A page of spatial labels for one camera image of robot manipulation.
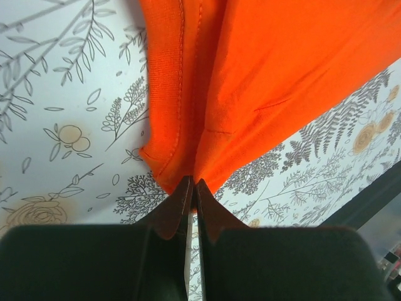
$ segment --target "folded cloth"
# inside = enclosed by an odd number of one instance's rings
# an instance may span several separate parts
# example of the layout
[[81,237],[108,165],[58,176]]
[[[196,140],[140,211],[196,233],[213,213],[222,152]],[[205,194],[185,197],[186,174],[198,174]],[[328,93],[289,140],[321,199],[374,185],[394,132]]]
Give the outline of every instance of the folded cloth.
[[215,192],[401,57],[401,1],[140,4],[152,131],[140,154],[168,193],[184,175]]

